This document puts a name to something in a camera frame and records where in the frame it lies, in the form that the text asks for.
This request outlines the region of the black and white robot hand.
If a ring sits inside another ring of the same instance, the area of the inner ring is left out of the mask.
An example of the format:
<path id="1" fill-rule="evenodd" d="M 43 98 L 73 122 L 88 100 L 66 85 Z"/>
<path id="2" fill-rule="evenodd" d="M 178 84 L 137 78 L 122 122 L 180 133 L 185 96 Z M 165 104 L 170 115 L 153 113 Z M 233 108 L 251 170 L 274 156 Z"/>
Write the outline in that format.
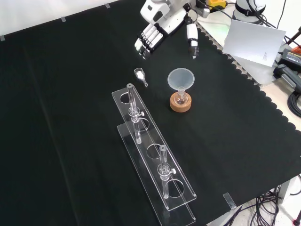
<path id="1" fill-rule="evenodd" d="M 138 34 L 136 51 L 147 59 L 164 41 L 183 24 L 186 25 L 190 57 L 198 56 L 198 29 L 189 16 L 196 7 L 195 0 L 147 0 L 140 14 L 149 24 Z"/>

